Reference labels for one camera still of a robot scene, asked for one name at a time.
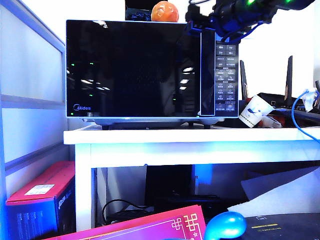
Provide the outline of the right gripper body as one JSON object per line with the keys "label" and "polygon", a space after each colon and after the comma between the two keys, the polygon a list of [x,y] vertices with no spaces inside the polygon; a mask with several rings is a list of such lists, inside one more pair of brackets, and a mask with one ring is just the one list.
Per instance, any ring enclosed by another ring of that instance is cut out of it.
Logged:
{"label": "right gripper body", "polygon": [[228,38],[250,28],[247,0],[217,0],[213,9],[214,28],[221,38]]}

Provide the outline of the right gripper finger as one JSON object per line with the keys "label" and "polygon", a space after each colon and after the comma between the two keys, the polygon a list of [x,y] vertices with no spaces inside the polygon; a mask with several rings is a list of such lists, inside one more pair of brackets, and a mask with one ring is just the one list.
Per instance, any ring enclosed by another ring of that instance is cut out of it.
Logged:
{"label": "right gripper finger", "polygon": [[204,30],[215,31],[214,25],[210,22],[188,21],[185,26],[187,33],[200,33]]}

